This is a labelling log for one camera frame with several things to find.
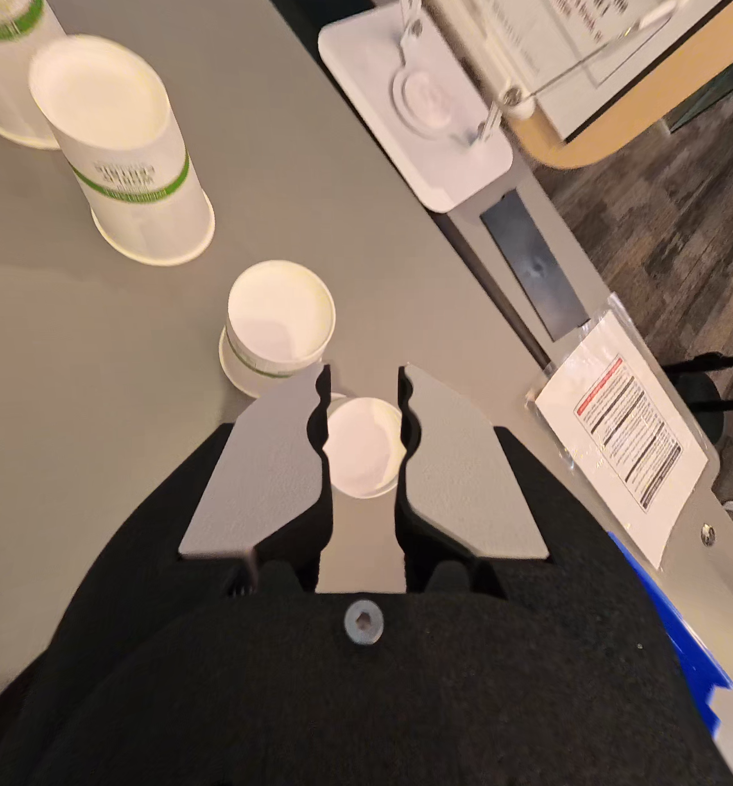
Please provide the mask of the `white paper cup green band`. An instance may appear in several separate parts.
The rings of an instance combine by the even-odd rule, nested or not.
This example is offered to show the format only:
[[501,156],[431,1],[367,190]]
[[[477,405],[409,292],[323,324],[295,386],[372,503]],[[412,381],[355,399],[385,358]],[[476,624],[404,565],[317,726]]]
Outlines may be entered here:
[[65,35],[48,2],[0,1],[0,136],[32,149],[59,149],[28,75],[35,54]]
[[219,337],[219,363],[234,388],[260,398],[322,362],[333,337],[336,308],[312,270],[265,260],[234,281]]
[[400,410],[381,398],[332,394],[324,451],[333,488],[362,500],[393,490],[406,453],[401,420]]
[[33,56],[28,85],[116,251],[173,267],[206,250],[213,206],[165,84],[143,58],[105,38],[66,35]]

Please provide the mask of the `black table slot cover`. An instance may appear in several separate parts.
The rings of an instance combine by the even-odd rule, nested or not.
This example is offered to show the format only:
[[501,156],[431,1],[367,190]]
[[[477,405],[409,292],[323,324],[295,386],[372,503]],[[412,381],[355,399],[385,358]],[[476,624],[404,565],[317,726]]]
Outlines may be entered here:
[[550,339],[579,329],[589,317],[517,190],[480,215]]

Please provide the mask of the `wooden document stand white base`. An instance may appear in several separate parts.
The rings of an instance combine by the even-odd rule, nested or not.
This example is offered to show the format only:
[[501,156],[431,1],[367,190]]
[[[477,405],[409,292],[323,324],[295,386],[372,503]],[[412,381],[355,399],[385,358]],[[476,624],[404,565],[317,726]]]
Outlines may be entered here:
[[383,2],[322,28],[319,54],[419,201],[446,214],[509,172],[505,122],[536,161],[574,169],[607,158],[733,62],[733,2],[570,142],[536,110],[516,116],[481,84],[429,2]]

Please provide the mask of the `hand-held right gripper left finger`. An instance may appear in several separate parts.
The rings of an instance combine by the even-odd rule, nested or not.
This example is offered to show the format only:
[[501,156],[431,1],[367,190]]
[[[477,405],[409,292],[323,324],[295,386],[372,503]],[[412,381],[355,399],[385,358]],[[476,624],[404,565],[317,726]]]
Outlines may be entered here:
[[316,591],[333,535],[329,436],[330,367],[313,363],[237,417],[179,544],[183,560],[289,565]]

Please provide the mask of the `blue plastic bin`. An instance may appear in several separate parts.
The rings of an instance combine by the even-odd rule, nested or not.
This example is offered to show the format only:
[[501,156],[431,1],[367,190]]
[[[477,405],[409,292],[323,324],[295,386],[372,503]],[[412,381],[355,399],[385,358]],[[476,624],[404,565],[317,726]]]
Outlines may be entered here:
[[650,596],[665,632],[676,651],[697,710],[711,737],[716,740],[721,720],[712,708],[713,698],[718,689],[731,691],[733,680],[628,548],[614,533],[609,533],[609,536],[628,564],[631,565]]

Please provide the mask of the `printed sheet in plastic sleeve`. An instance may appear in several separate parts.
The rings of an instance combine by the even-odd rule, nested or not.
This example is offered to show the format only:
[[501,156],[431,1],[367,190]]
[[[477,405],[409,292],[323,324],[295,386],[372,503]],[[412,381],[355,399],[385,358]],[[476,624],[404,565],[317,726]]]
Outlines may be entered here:
[[715,448],[617,294],[575,337],[526,405],[658,571],[684,507],[715,468]]

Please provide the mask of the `black stand base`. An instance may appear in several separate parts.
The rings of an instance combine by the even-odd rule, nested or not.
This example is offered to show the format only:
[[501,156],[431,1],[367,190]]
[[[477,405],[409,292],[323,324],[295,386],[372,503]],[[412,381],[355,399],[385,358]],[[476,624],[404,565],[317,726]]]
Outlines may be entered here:
[[711,374],[733,369],[733,355],[712,351],[693,359],[662,366],[662,370],[697,424],[714,447],[725,433],[726,414],[733,412],[733,399],[724,398]]

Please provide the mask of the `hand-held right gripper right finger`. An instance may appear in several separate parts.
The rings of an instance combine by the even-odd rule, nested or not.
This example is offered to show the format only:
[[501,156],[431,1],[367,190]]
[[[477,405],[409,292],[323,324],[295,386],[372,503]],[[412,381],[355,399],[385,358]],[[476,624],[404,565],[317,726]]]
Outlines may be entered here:
[[544,562],[550,552],[490,419],[468,398],[410,363],[398,372],[405,456],[395,534],[408,591],[437,566],[470,573],[492,560]]

